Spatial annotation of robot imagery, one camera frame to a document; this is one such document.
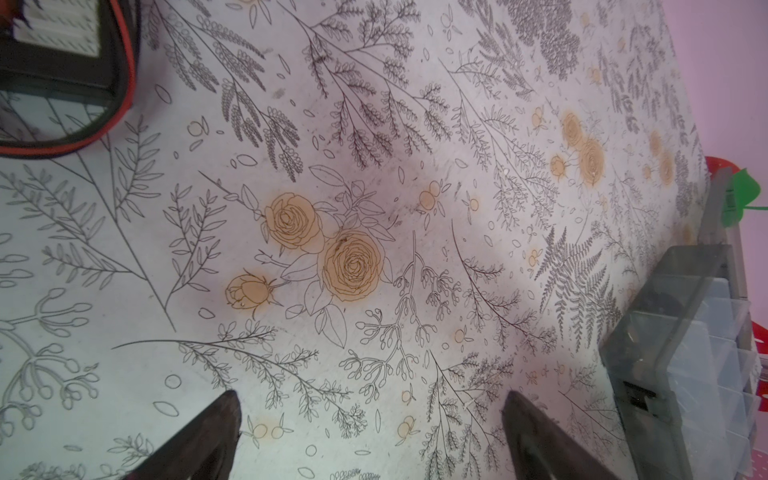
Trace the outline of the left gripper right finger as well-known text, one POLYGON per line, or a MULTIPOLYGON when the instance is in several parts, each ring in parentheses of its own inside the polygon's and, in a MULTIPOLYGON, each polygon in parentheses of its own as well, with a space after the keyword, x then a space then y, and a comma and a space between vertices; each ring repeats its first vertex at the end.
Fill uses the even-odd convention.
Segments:
POLYGON ((518 391, 510 391, 502 426, 516 479, 617 479, 518 391))

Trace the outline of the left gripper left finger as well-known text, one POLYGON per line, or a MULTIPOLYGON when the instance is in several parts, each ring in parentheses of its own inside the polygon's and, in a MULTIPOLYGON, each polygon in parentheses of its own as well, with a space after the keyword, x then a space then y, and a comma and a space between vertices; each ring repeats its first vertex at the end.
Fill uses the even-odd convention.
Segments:
POLYGON ((229 479, 241 423, 239 397, 227 390, 125 479, 229 479))

